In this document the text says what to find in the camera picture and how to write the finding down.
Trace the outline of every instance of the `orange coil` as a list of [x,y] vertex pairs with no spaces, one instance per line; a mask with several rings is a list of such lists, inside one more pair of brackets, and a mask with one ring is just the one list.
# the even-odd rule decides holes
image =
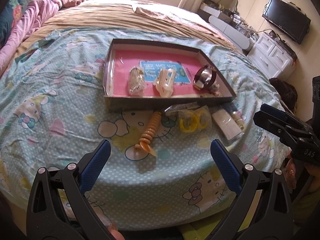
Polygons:
[[142,149],[147,153],[156,156],[156,152],[150,147],[150,144],[153,140],[153,137],[156,135],[156,131],[159,128],[160,121],[161,113],[154,112],[147,124],[146,129],[144,130],[144,132],[141,135],[141,138],[139,139],[139,144],[136,144],[134,146],[135,149]]

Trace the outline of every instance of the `tv screen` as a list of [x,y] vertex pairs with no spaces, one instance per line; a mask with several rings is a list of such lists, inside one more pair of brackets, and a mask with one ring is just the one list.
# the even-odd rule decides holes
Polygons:
[[262,17],[284,31],[299,44],[309,32],[311,20],[296,8],[281,0],[269,0],[263,10]]

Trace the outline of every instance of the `cardboard box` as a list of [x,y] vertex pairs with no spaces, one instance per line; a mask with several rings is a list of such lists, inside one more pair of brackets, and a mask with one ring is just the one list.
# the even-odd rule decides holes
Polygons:
[[[157,77],[155,63],[159,66],[165,62],[181,66],[177,69],[178,78],[175,78],[171,98],[161,98],[152,84]],[[218,69],[216,82],[220,85],[222,97],[210,97],[207,91],[200,92],[193,88],[195,73],[206,64],[214,66],[200,49],[159,41],[114,39],[103,74],[106,104],[110,111],[129,111],[163,110],[171,105],[191,102],[215,106],[232,101],[236,94]],[[131,97],[127,87],[129,70],[138,65],[148,66],[145,67],[147,88],[142,97]]]

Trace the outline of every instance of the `blue label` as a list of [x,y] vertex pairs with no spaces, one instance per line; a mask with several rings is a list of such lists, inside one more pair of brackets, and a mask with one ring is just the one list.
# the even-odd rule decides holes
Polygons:
[[174,69],[176,71],[175,83],[190,84],[183,66],[176,62],[168,61],[141,61],[140,66],[144,70],[144,78],[146,82],[153,82],[159,75],[161,69]]

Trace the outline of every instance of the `bed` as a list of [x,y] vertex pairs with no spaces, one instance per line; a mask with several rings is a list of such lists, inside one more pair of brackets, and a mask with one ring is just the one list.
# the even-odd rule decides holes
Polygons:
[[[163,117],[153,141],[158,158],[137,156],[132,146],[152,112],[108,112],[101,76],[114,38],[201,49],[237,94],[223,107],[244,119],[241,137],[227,142],[213,124],[210,132],[182,138],[176,119]],[[86,1],[59,11],[27,38],[0,79],[0,190],[26,209],[40,167],[78,162],[106,138],[111,157],[86,194],[106,226],[147,230],[196,221],[234,198],[211,158],[213,139],[259,170],[272,171],[287,156],[289,148],[252,121],[262,103],[283,109],[266,77],[197,15],[151,2]]]

